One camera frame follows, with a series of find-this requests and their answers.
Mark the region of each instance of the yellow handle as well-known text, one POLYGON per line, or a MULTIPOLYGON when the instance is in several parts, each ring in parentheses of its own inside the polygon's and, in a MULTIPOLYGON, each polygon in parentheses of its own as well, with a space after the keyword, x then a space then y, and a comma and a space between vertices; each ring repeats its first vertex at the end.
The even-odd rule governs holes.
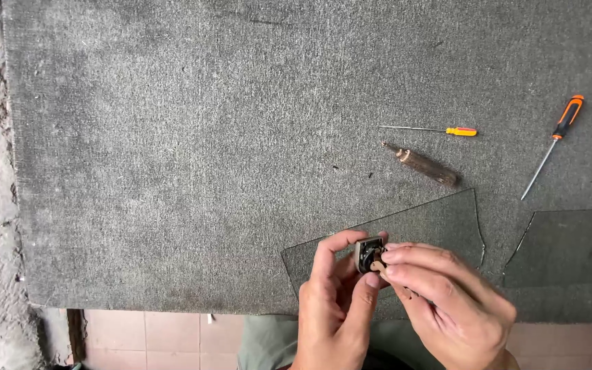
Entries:
POLYGON ((453 134, 457 136, 476 136, 476 130, 473 128, 465 128, 465 127, 456 127, 447 129, 448 134, 453 134))

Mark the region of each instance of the gray pants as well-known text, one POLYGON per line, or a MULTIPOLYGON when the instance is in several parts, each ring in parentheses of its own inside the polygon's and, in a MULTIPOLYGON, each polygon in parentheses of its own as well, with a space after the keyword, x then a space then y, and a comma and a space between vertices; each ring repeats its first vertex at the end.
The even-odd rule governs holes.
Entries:
MULTIPOLYGON (((239 370, 278 369, 293 362, 298 340, 298 316, 246 316, 239 370)), ((424 348, 408 320, 374 320, 369 347, 381 349, 413 369, 444 369, 424 348)))

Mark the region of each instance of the hand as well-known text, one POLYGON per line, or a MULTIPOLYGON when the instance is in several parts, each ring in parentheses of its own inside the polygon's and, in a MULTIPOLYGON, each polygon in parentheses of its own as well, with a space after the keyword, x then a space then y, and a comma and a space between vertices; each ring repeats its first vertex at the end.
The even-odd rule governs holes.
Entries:
POLYGON ((401 301, 438 361, 447 369, 518 368, 505 350, 515 307, 475 269, 454 253, 424 243, 386 247, 387 278, 419 294, 401 301))
MULTIPOLYGON (((387 233, 380 236, 387 242, 387 233)), ((361 275, 353 254, 335 263, 335 252, 364 231, 346 230, 319 242, 310 280, 300 286, 298 348, 292 369, 359 369, 369 346, 378 290, 376 273, 361 275)))

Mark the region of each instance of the orange screwdriver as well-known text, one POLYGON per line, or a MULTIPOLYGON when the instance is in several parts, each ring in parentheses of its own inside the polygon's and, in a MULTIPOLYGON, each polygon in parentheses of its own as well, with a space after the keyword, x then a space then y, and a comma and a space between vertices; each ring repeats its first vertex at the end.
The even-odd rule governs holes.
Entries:
POLYGON ((423 127, 404 127, 404 126, 384 126, 379 125, 380 128, 402 128, 406 130, 427 130, 427 131, 442 131, 447 132, 448 134, 457 135, 457 136, 475 136, 476 130, 473 128, 465 128, 465 127, 448 127, 447 129, 443 130, 441 128, 423 128, 423 127))
POLYGON ((547 153, 543 157, 541 164, 538 165, 536 173, 533 174, 533 179, 529 181, 527 189, 524 189, 524 194, 522 194, 522 198, 520 198, 520 200, 524 199, 524 197, 527 196, 529 189, 531 189, 531 185, 533 185, 533 182, 536 181, 538 173, 541 172, 541 169, 543 168, 545 161, 547 161, 547 157, 549 157, 549 154, 552 153, 552 149, 554 149, 556 142, 558 140, 563 139, 563 137, 568 133, 568 129, 570 129, 570 125, 572 124, 572 122, 575 121, 575 117, 577 117, 577 113, 580 112, 582 104, 583 96, 575 95, 570 99, 568 105, 566 105, 566 110, 563 112, 561 119, 558 120, 558 122, 556 123, 556 130, 554 130, 554 132, 552 133, 552 139, 554 139, 554 141, 552 141, 552 145, 549 147, 549 149, 547 149, 547 153))

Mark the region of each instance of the screwdriver shaft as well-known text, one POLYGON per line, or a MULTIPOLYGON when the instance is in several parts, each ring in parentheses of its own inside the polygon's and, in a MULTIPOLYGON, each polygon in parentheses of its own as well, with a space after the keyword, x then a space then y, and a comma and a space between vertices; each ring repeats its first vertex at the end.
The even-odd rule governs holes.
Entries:
POLYGON ((556 142, 557 141, 558 141, 558 139, 556 139, 556 138, 554 139, 554 141, 552 141, 552 145, 549 147, 549 149, 547 149, 547 153, 543 157, 543 160, 541 161, 541 164, 538 165, 538 168, 536 169, 536 173, 533 174, 533 178, 531 179, 531 181, 529 181, 529 185, 527 185, 527 189, 524 189, 524 193, 522 194, 522 198, 520 198, 520 200, 523 200, 524 197, 527 196, 527 193, 529 192, 529 189, 531 189, 531 186, 533 185, 533 182, 536 181, 536 178, 538 177, 538 174, 541 172, 541 169, 543 169, 543 165, 547 161, 547 157, 549 157, 549 154, 552 153, 552 149, 554 149, 554 146, 556 145, 556 142))
POLYGON ((440 130, 437 128, 422 128, 422 127, 406 127, 406 126, 385 126, 385 125, 379 125, 378 127, 380 128, 405 128, 407 130, 426 130, 426 131, 442 131, 442 132, 446 132, 447 130, 440 130))

